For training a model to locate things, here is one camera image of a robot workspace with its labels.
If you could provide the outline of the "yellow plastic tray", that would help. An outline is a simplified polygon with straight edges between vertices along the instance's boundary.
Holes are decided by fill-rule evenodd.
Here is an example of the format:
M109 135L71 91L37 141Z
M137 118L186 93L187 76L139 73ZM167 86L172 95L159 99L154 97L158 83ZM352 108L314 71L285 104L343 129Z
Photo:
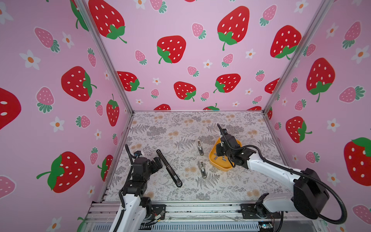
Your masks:
M231 170L233 168L233 166L229 163L228 161L228 158L226 156L221 156L221 157L218 157L216 155L216 146L217 144L219 144L221 141L220 141L220 138L216 141L216 143L214 144L210 154L209 154L209 161L210 161L210 164L214 167L216 167L217 169L223 171L223 172L227 172L229 170Z

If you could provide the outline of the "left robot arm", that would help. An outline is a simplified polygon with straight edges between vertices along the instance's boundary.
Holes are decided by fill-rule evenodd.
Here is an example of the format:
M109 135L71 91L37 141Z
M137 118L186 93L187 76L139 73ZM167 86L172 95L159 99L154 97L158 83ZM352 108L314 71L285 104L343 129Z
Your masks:
M145 197L147 183L152 174L162 169L160 158L145 158L141 151L131 154L129 146L125 150L130 161L130 170L121 190L119 190L120 206L111 232L137 232L140 227L150 227L160 221L162 214L154 214L150 197Z

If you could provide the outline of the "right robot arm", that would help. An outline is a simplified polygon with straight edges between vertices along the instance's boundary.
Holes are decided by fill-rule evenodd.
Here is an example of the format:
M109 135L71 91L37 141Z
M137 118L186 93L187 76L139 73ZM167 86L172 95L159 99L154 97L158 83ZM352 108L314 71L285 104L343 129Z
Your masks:
M257 201L257 208L261 213L294 211L306 218L320 218L332 224L346 222L348 213L343 200L330 186L321 181L314 170L293 169L268 160L263 157L258 147L240 146L235 137L230 134L220 135L220 143L216 145L216 154L227 157L233 167L240 166L264 174L290 190L288 197L274 197L269 193L262 195ZM341 210L339 219L331 219L321 214L331 195L339 204Z

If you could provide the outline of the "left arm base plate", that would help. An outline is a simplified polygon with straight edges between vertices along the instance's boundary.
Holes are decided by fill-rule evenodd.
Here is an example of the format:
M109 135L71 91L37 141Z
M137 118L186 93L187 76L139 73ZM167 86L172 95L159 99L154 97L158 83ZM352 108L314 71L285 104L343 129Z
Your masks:
M149 214L146 215L145 221L154 220L155 217L159 217L158 219L164 220L166 214L166 205L165 204L155 204L152 205Z

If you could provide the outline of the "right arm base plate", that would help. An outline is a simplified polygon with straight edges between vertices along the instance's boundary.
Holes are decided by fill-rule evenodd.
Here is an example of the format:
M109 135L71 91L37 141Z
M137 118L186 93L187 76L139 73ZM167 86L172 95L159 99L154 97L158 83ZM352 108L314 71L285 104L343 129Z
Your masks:
M271 213L263 207L258 207L256 204L240 204L240 210L243 219L280 219L280 213Z

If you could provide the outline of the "aluminium front rail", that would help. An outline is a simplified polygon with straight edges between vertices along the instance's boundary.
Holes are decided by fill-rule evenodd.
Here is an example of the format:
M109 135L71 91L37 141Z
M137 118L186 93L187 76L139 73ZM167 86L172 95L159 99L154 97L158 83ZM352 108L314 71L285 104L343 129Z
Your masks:
M326 223L305 218L298 212L280 219L243 219L240 204L253 202L154 202L165 204L165 219L138 232L327 232ZM110 232L120 202L92 204L80 232Z

